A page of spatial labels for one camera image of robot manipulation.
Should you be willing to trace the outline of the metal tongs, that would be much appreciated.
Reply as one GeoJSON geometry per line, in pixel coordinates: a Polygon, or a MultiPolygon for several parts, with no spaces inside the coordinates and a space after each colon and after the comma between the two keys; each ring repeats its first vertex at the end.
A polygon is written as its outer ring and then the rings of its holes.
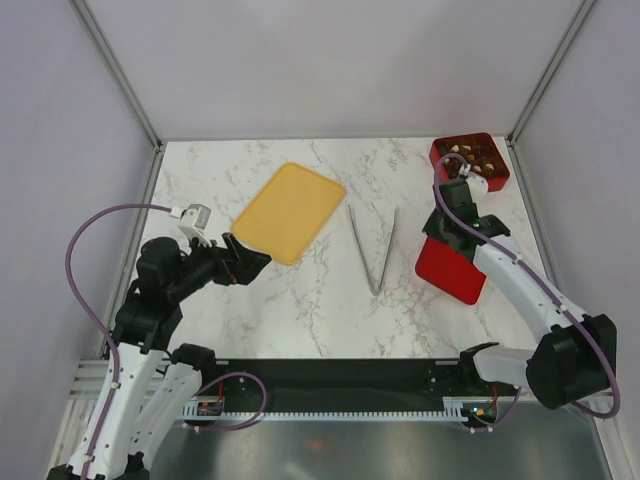
{"type": "Polygon", "coordinates": [[[382,222],[382,230],[377,234],[374,234],[373,225],[366,224],[364,230],[360,228],[357,210],[351,203],[347,204],[347,214],[366,285],[369,293],[378,297],[385,286],[400,209],[394,207],[389,221],[382,222]]]}

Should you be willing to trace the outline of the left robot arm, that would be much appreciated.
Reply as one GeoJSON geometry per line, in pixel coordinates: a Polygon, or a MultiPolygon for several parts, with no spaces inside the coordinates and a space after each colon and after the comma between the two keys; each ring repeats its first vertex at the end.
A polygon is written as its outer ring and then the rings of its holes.
{"type": "Polygon", "coordinates": [[[137,279],[109,335],[107,376],[82,440],[51,479],[147,479],[157,451],[186,403],[213,391],[219,380],[214,351],[183,344],[170,357],[161,385],[144,397],[183,318],[180,304],[209,283],[246,286],[270,263],[231,234],[223,246],[190,242],[183,254],[169,237],[146,242],[137,279]]]}

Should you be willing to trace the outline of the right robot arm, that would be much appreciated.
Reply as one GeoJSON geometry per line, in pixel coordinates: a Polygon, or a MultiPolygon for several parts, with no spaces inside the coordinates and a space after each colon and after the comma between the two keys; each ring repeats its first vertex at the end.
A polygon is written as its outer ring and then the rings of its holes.
{"type": "Polygon", "coordinates": [[[483,273],[514,306],[533,335],[533,350],[499,344],[467,350],[457,382],[480,394],[492,382],[530,390],[546,408],[610,390],[613,404],[601,418],[614,417],[621,403],[616,378],[617,329],[606,315],[592,316],[535,270],[510,230],[494,215],[479,216],[467,180],[433,186],[436,207],[425,233],[452,248],[483,273]]]}

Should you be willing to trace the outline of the red box lid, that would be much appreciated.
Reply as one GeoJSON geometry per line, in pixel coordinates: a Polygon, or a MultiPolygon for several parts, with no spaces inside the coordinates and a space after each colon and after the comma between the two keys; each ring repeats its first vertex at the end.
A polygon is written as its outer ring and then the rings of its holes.
{"type": "Polygon", "coordinates": [[[427,237],[415,264],[416,275],[466,305],[475,305],[486,276],[462,254],[427,237]]]}

